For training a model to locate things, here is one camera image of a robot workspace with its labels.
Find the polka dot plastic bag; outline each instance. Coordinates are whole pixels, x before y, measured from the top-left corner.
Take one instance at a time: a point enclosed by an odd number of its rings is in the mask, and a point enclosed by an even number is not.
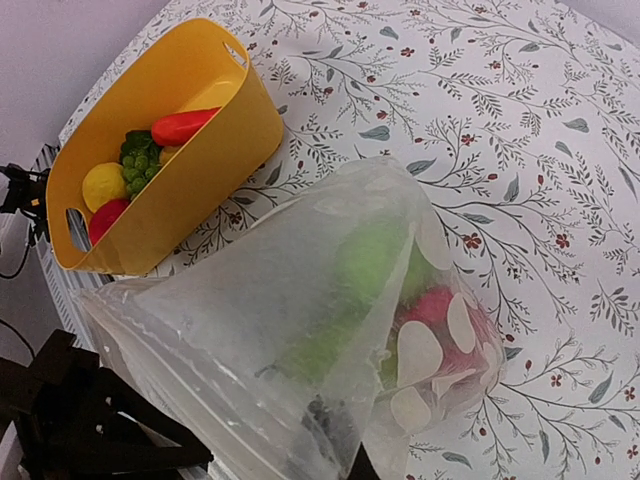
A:
[[[78,301],[103,361],[242,480],[343,480],[363,441],[400,480],[410,436],[504,363],[428,198],[388,158],[346,164],[185,272]]]

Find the yellow basket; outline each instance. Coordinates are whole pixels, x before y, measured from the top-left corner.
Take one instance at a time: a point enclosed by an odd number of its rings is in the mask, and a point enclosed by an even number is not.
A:
[[[245,65],[230,53],[234,51]],[[68,210],[89,224],[85,175],[117,162],[124,135],[176,112],[222,106],[89,252]],[[278,148],[283,124],[245,48],[204,19],[176,27],[107,91],[56,159],[47,189],[51,243],[64,268],[143,275],[160,263]]]

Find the floral pattern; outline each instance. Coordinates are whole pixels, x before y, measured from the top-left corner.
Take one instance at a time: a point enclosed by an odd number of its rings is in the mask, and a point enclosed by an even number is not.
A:
[[[552,0],[174,0],[61,140],[195,17],[247,45],[285,140],[153,274],[223,248],[350,159],[394,155],[509,359],[480,405],[415,438],[406,478],[638,478],[638,51]]]

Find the red chili pepper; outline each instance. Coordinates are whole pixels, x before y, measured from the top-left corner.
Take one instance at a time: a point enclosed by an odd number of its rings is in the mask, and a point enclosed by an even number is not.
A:
[[[162,117],[151,127],[153,141],[162,147],[184,145],[219,111],[220,107],[215,107]]]

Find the wire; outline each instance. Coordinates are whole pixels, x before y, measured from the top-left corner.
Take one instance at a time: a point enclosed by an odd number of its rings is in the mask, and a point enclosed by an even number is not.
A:
[[[24,338],[24,336],[18,330],[15,329],[15,327],[9,325],[7,322],[2,320],[1,318],[0,318],[0,325],[7,327],[9,330],[15,333],[16,336],[20,339],[20,341],[24,344],[24,346],[27,347],[27,349],[29,350],[29,353],[31,354],[31,359],[33,360],[34,358],[36,358],[36,352],[31,346],[31,344],[27,341],[26,338]]]
[[[0,278],[3,280],[13,280],[18,275],[20,275],[20,272],[22,272],[22,269],[24,268],[24,264],[27,263],[27,257],[29,256],[30,249],[31,249],[31,245],[29,245],[29,243],[27,242],[27,247],[24,249],[24,255],[22,256],[22,261],[20,262],[20,266],[18,267],[18,269],[11,275],[5,275],[4,273],[0,273]]]

